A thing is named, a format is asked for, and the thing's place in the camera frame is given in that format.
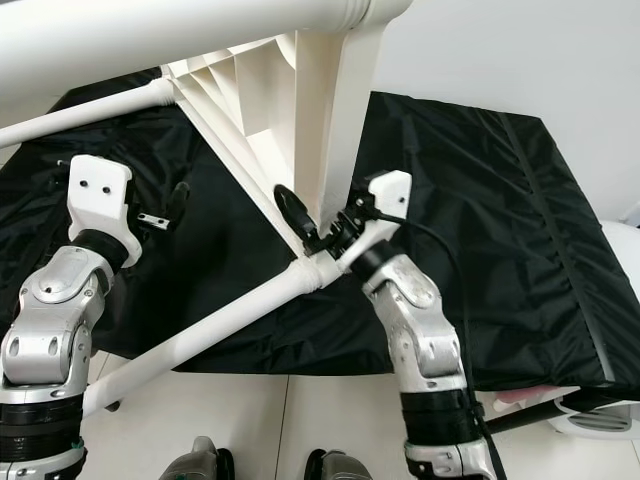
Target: white floor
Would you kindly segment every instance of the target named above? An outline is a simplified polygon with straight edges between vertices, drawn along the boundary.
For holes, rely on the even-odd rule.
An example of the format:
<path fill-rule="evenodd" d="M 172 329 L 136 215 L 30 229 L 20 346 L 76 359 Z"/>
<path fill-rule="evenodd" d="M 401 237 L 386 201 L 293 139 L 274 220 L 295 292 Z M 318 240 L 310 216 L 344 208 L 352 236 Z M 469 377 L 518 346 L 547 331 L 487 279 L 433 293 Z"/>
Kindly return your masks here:
<path fill-rule="evenodd" d="M 92 360 L 90 381 L 124 362 L 99 353 Z M 391 375 L 171 372 L 128 396 L 117 412 L 87 419 L 82 435 L 89 457 L 80 478 L 90 480 L 156 479 L 198 435 L 233 452 L 238 480 L 302 479 L 306 458 L 315 448 L 354 455 L 376 479 L 413 478 L 402 455 L 404 425 Z M 630 441 L 568 437 L 540 423 L 497 435 L 496 442 L 510 480 L 640 478 Z"/>

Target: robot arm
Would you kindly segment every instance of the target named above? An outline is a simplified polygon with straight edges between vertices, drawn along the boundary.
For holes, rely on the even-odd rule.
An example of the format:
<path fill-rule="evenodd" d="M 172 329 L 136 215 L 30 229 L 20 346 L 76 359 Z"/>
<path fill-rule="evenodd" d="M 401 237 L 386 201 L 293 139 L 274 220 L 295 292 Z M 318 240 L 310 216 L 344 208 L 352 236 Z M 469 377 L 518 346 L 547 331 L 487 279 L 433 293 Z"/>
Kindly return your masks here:
<path fill-rule="evenodd" d="M 496 480 L 467 395 L 458 336 L 442 312 L 436 285 L 400 254 L 382 263 L 363 290 L 387 333 L 409 471 L 420 479 Z"/>
<path fill-rule="evenodd" d="M 319 239 L 306 209 L 277 187 L 276 203 L 307 249 L 327 249 L 363 291 L 384 325 L 407 428 L 405 456 L 419 479 L 497 480 L 477 424 L 455 329 L 442 311 L 438 287 L 388 240 L 404 219 L 410 175 L 377 176 L 350 197 L 331 232 Z"/>
<path fill-rule="evenodd" d="M 80 473 L 91 331 L 115 274 L 141 253 L 127 226 L 131 172 L 82 155 L 71 162 L 72 243 L 20 290 L 0 356 L 0 478 L 67 480 Z"/>

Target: white tube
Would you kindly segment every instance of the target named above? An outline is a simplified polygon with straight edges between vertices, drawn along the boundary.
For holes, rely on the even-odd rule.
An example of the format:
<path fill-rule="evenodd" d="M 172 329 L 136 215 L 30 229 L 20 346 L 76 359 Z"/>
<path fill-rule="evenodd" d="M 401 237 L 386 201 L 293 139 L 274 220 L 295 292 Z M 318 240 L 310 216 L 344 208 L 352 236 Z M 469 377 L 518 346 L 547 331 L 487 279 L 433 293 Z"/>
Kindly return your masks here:
<path fill-rule="evenodd" d="M 20 0 L 0 5 L 0 104 L 296 29 L 343 31 L 370 0 Z"/>
<path fill-rule="evenodd" d="M 91 384 L 84 396 L 84 416 L 122 399 L 289 300 L 331 283 L 340 276 L 337 266 L 326 252 L 319 256 L 293 261 L 268 282 Z"/>
<path fill-rule="evenodd" d="M 164 78 L 142 87 L 76 105 L 0 129 L 0 148 L 144 108 L 174 102 L 173 85 Z"/>

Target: white plastic bracket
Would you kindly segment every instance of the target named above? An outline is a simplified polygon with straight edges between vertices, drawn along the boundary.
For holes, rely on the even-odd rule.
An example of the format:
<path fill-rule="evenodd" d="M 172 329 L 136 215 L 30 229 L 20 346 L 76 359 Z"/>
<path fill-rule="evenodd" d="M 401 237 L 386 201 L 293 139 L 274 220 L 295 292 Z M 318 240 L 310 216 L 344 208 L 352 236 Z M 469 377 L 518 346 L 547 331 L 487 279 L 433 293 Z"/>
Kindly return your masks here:
<path fill-rule="evenodd" d="M 124 268 L 134 265 L 142 255 L 142 246 L 127 223 L 127 183 L 132 178 L 128 167 L 104 158 L 76 155 L 71 159 L 69 239 L 73 241 L 87 229 L 111 235 L 129 252 Z"/>
<path fill-rule="evenodd" d="M 300 28 L 163 66 L 178 106 L 298 256 L 304 247 L 274 186 L 292 190 L 328 232 L 347 202 L 382 34 L 411 0 L 366 3 L 341 2 L 342 28 Z"/>
<path fill-rule="evenodd" d="M 409 194 L 411 193 L 411 175 L 394 170 L 371 180 L 369 193 L 375 196 L 375 207 L 385 215 L 407 218 Z M 349 266 L 366 250 L 382 240 L 390 240 L 400 225 L 386 220 L 369 220 L 364 233 L 337 260 L 338 268 L 345 272 Z"/>

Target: black nylon cloth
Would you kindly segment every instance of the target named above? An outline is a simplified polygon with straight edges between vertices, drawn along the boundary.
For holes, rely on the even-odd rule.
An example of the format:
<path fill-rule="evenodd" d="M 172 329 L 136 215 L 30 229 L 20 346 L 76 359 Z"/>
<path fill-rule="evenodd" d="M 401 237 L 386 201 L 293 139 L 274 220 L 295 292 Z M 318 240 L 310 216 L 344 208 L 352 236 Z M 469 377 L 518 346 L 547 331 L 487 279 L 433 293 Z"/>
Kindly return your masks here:
<path fill-rule="evenodd" d="M 140 72 L 76 89 L 56 109 L 142 85 Z M 26 276 L 65 243 L 65 173 L 56 160 L 100 155 L 133 170 L 143 211 L 161 215 L 185 180 L 191 197 L 170 235 L 154 234 L 121 272 L 94 346 L 133 358 L 260 285 L 293 258 L 178 107 L 161 107 L 25 143 L 0 171 L 0 333 Z M 413 175 L 409 218 L 440 233 L 469 293 L 480 389 L 640 385 L 640 305 L 543 123 L 386 93 L 371 95 L 354 178 Z M 25 203 L 16 213 L 16 206 Z M 403 227 L 393 238 L 439 285 L 460 326 L 445 252 Z M 359 283 L 343 277 L 181 366 L 197 372 L 391 371 L 384 330 Z"/>

